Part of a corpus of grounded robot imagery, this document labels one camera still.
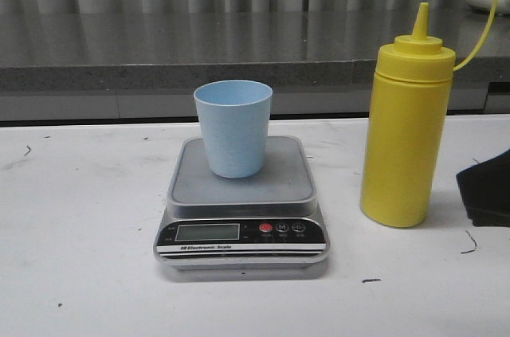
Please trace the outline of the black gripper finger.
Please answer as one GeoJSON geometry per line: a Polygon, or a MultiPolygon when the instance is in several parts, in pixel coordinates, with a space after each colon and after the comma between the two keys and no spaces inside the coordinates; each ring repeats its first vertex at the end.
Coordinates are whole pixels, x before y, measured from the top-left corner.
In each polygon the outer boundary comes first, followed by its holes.
{"type": "Polygon", "coordinates": [[[509,227],[509,151],[457,173],[456,179],[474,226],[509,227]]]}

